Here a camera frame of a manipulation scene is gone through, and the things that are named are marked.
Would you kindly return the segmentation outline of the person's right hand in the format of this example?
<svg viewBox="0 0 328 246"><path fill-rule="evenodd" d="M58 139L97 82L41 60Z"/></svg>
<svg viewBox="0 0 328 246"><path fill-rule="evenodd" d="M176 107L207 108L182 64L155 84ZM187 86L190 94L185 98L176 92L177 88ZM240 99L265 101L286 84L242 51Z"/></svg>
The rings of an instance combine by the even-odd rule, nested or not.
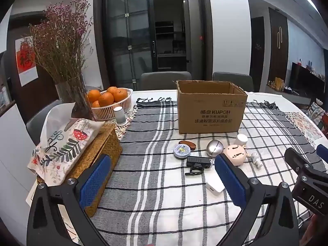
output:
<svg viewBox="0 0 328 246"><path fill-rule="evenodd" d="M299 245L327 245L327 215L312 215Z"/></svg>

